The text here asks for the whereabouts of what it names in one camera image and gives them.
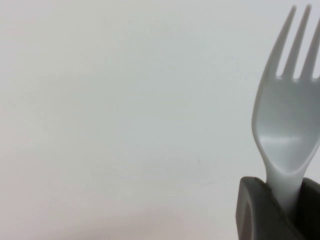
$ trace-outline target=plastic spork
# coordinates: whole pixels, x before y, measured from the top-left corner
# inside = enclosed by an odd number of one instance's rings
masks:
[[[283,74],[277,76],[296,11],[296,7],[292,7],[262,74],[252,115],[252,132],[266,168],[266,183],[291,218],[295,217],[304,174],[320,143],[320,78],[313,78],[320,42],[320,20],[301,75],[298,79],[293,77],[310,10],[308,5]]]

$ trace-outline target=white plastic fork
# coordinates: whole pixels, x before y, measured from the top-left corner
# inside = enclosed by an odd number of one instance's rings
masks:
[[[310,10],[307,5],[283,74],[277,76],[296,11],[296,6],[292,7],[262,74],[252,115],[253,137],[265,164],[266,183],[291,219],[304,174],[320,144],[320,78],[313,78],[320,20],[301,75],[293,77]]]

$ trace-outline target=white wall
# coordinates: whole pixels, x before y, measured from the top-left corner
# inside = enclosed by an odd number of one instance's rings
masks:
[[[0,0],[0,239],[237,239],[239,180],[265,179],[256,90],[299,2]]]

